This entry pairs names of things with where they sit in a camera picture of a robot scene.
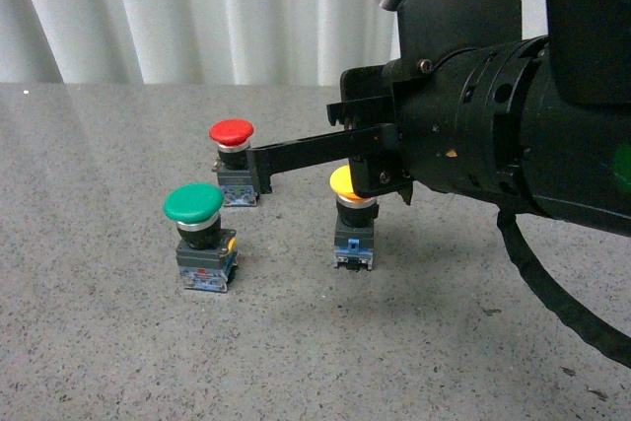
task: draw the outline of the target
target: red push button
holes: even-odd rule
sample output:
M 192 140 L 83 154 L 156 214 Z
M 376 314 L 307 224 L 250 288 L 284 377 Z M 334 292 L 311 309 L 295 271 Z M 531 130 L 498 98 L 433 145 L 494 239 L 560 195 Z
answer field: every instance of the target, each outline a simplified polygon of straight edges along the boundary
M 242 118 L 222 120 L 210 127 L 210 138 L 224 147 L 243 145 L 254 133 L 254 127 Z

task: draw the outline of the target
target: yellow push button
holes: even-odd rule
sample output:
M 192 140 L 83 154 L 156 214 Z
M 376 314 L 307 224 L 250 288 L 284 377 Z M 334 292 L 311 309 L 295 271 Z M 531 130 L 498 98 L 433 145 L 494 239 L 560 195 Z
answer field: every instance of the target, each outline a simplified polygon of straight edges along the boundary
M 338 168 L 331 174 L 329 181 L 331 189 L 341 197 L 354 202 L 364 202 L 367 199 L 359 197 L 353 192 L 353 181 L 351 180 L 351 169 L 348 165 Z

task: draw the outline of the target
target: concrete floor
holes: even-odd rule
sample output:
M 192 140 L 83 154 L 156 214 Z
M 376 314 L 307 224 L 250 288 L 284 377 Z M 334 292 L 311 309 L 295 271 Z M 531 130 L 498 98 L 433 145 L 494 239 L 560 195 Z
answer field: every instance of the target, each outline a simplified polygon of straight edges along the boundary
M 380 198 L 373 272 L 331 265 L 338 164 L 226 209 L 228 294 L 184 291 L 167 194 L 254 145 L 332 131 L 330 88 L 0 87 L 0 419 L 631 419 L 631 372 L 522 282 L 490 205 Z M 562 284 L 631 333 L 631 240 L 524 217 Z

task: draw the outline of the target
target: screw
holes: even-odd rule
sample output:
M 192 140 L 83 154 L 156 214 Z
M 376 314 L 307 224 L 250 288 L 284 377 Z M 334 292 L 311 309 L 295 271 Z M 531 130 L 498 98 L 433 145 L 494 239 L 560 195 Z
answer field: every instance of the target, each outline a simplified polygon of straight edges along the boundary
M 388 172 L 382 172 L 379 175 L 379 182 L 381 184 L 388 184 L 390 182 L 390 173 Z
M 430 74 L 434 70 L 434 65 L 429 59 L 421 59 L 416 66 L 422 74 Z

